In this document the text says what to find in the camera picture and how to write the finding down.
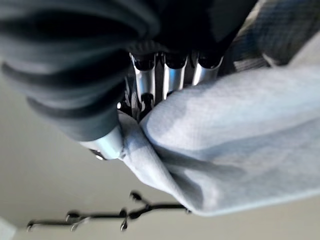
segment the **cloth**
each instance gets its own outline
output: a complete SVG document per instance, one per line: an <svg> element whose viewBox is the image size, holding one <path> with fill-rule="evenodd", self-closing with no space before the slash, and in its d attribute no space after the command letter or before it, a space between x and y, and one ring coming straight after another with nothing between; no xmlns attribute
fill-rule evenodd
<svg viewBox="0 0 320 240"><path fill-rule="evenodd" d="M176 92L140 125L120 114L122 160L202 216L320 194L319 48Z"/></svg>

